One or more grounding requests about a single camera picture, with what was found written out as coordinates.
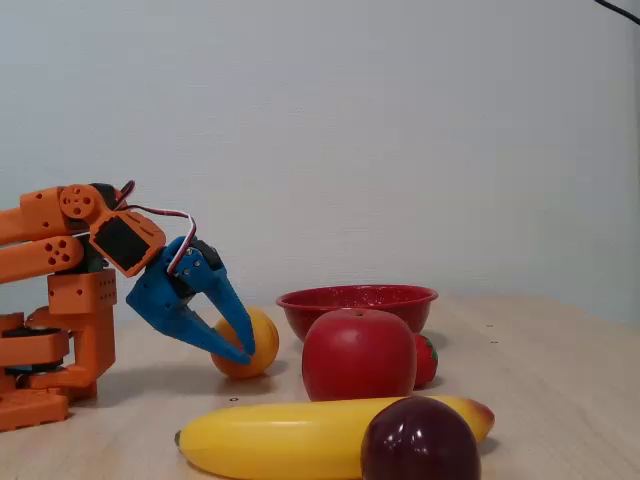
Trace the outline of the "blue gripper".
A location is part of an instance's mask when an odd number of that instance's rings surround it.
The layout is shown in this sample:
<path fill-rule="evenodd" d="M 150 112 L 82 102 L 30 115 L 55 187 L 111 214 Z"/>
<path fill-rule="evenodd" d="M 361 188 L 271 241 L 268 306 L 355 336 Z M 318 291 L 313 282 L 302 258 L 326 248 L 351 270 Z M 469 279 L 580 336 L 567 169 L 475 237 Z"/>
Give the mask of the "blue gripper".
<path fill-rule="evenodd" d="M 185 239 L 177 237 L 161 250 L 126 297 L 127 304 L 165 336 L 232 362 L 248 364 L 256 352 L 253 327 L 217 250 L 195 237 L 175 270 L 167 272 Z M 226 340 L 189 307 L 197 294 L 204 294 L 217 308 L 236 333 L 240 347 Z"/>

